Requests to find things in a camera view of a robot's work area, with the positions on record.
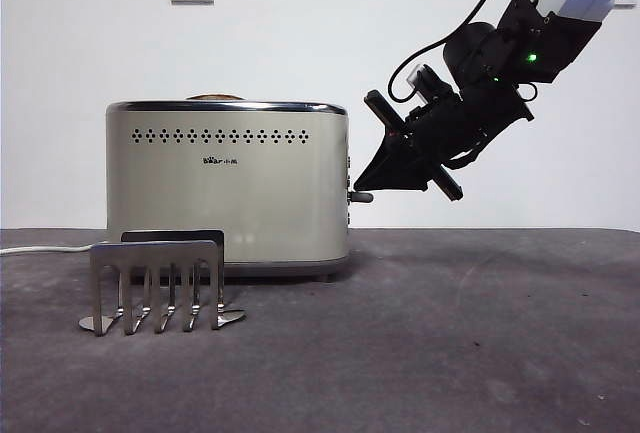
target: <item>brand logo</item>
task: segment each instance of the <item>brand logo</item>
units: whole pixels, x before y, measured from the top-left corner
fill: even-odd
[[[215,156],[207,156],[202,158],[205,165],[237,165],[238,160],[235,158],[216,158]]]

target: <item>black cable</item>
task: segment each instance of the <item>black cable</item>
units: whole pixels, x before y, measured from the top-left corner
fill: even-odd
[[[534,84],[534,83],[522,83],[523,85],[529,85],[531,87],[533,87],[533,96],[531,98],[529,98],[528,100],[524,100],[525,103],[530,103],[533,100],[535,100],[536,98],[538,98],[538,87]]]
[[[453,30],[451,33],[449,33],[447,36],[445,36],[444,38],[442,38],[441,40],[436,41],[435,43],[432,43],[429,46],[425,46],[424,48],[422,48],[421,50],[416,51],[415,53],[413,53],[411,56],[409,56],[406,60],[404,60],[402,63],[400,63],[400,66],[398,66],[398,68],[396,68],[396,71],[393,72],[393,74],[391,75],[391,78],[389,79],[389,83],[387,84],[387,93],[389,93],[389,98],[391,98],[393,101],[395,101],[396,103],[406,103],[407,101],[411,100],[417,93],[417,89],[414,88],[413,92],[411,92],[411,94],[409,96],[407,96],[406,98],[398,98],[396,95],[393,94],[393,83],[395,82],[396,78],[398,77],[398,75],[400,74],[400,72],[409,64],[411,63],[413,60],[415,60],[416,58],[418,58],[419,56],[422,56],[423,54],[425,54],[428,51],[431,51],[435,48],[438,48],[439,46],[444,45],[447,41],[449,41],[451,38],[453,38],[453,36],[462,28],[464,28],[465,26],[467,26],[471,20],[473,20],[473,18],[475,18],[475,16],[478,14],[478,12],[480,11],[480,9],[484,6],[484,4],[487,2],[487,0],[480,0],[478,2],[478,4],[475,6],[475,8],[471,11],[471,13],[469,14],[469,16],[467,16],[467,18],[465,18],[465,20],[460,24],[460,26],[458,26],[455,30]]]

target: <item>toaster vent holes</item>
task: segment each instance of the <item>toaster vent holes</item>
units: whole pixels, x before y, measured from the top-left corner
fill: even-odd
[[[211,128],[188,128],[188,129],[167,129],[167,128],[135,128],[130,130],[132,143],[182,143],[190,144],[211,144],[219,145],[230,141],[232,144],[251,144],[259,143],[261,145],[271,144],[306,144],[310,135],[307,130],[224,130]]]

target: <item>white cable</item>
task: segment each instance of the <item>white cable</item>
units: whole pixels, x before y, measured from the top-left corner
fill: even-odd
[[[89,251],[93,245],[85,246],[21,246],[0,250],[0,256],[17,255],[20,253],[82,253]]]

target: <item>toaster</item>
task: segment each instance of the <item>toaster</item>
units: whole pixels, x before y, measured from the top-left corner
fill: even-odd
[[[346,262],[348,203],[372,197],[348,192],[343,108],[133,101],[110,105],[106,122],[109,241],[222,232],[228,276],[324,275]]]

